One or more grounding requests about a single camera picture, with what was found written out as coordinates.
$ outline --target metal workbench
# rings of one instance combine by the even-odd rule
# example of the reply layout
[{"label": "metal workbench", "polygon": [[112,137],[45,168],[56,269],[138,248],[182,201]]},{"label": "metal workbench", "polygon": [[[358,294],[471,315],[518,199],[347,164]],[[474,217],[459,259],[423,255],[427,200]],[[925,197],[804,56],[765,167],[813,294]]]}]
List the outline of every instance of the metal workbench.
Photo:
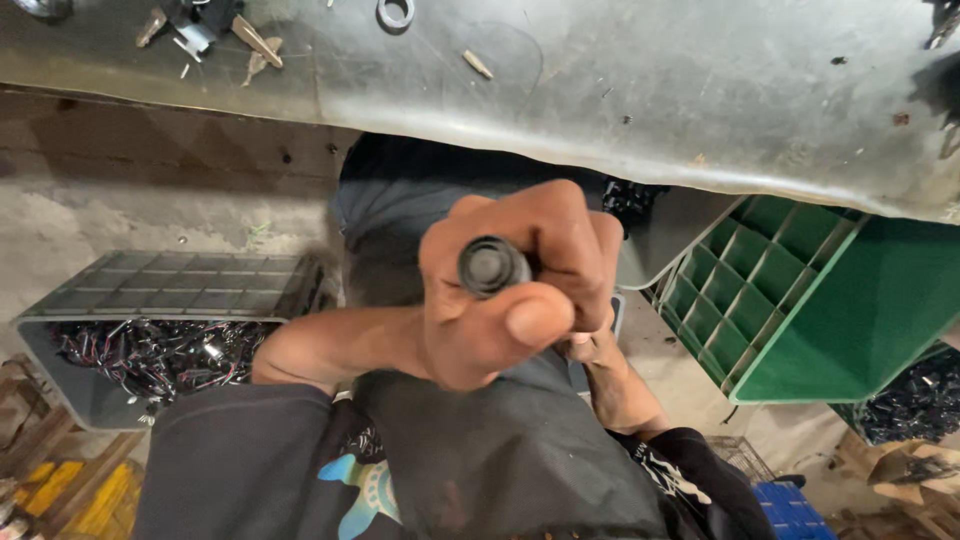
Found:
[{"label": "metal workbench", "polygon": [[960,223],[960,157],[943,129],[960,103],[960,37],[924,50],[934,8],[922,0],[417,0],[399,36],[378,26],[375,0],[250,0],[246,17],[284,39],[285,65],[246,88],[238,38],[196,64],[171,32],[134,47],[150,0],[77,2],[48,25],[0,0],[0,83]]}]

